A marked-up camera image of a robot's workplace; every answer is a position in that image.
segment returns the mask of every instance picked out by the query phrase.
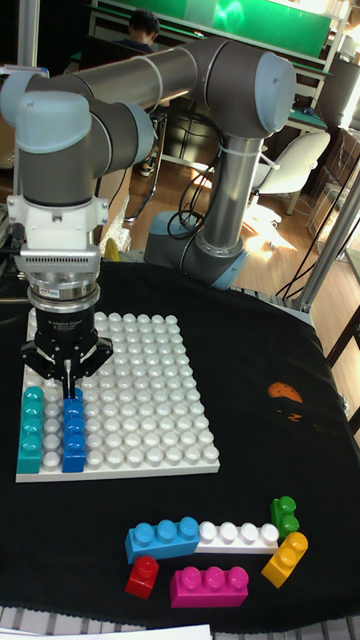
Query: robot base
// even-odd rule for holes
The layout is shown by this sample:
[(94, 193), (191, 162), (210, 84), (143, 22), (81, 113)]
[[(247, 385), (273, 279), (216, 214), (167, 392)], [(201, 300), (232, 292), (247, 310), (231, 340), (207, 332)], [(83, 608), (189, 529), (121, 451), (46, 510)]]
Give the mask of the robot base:
[(181, 269), (184, 273), (216, 289), (228, 289), (243, 268), (248, 252), (243, 248), (240, 238), (238, 245), (226, 253), (216, 249), (205, 249), (199, 242), (201, 231), (184, 238), (186, 229), (179, 223), (171, 223), (172, 237), (168, 233), (168, 224), (174, 211), (162, 211), (151, 223), (145, 249), (144, 260), (148, 264)]

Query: teal lego brick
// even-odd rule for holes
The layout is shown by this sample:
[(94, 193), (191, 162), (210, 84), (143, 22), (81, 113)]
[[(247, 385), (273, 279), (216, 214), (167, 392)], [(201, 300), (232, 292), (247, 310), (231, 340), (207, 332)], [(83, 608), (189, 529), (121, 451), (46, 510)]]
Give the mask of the teal lego brick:
[(40, 387), (28, 387), (21, 407), (17, 473), (39, 473), (41, 464), (44, 394)]
[(300, 526), (298, 519), (294, 516), (295, 509), (296, 502), (290, 496), (275, 498), (270, 504), (271, 521), (279, 530), (280, 542), (285, 540), (289, 533), (297, 531)]

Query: red lego brick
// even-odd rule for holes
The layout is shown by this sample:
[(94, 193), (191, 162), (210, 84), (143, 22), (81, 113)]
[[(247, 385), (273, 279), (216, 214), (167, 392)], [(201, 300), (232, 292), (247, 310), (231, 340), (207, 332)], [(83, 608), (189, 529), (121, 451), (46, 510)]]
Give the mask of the red lego brick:
[(130, 578), (125, 587), (126, 593), (147, 600), (155, 584), (159, 565), (150, 556), (136, 558)]

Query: light blue lego brick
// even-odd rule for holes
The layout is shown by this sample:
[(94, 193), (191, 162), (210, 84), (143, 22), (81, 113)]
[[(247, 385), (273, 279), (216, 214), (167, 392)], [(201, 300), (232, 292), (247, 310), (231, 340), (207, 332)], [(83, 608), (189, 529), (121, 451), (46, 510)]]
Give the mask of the light blue lego brick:
[(64, 400), (63, 473), (81, 473), (86, 462), (85, 423), (82, 391), (75, 390), (75, 398)]
[(17, 473), (39, 473), (44, 394), (40, 387), (28, 387), (23, 394)]
[(125, 540), (129, 564), (140, 556), (155, 560), (189, 556), (199, 544), (199, 525), (194, 518), (185, 517), (180, 522), (162, 520), (157, 526), (141, 522), (129, 529)]

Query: lego baseplate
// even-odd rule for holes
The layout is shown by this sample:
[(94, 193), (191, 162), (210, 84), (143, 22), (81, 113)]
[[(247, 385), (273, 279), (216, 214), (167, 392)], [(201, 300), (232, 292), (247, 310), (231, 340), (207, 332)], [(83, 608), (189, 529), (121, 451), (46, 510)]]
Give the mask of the lego baseplate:
[[(216, 473), (219, 451), (175, 316), (95, 315), (100, 336), (114, 354), (95, 375), (83, 378), (86, 463), (81, 473), (62, 473), (61, 385), (25, 366), (23, 391), (44, 391), (39, 473), (17, 473), (17, 482), (100, 480)], [(27, 339), (36, 332), (34, 310)]]

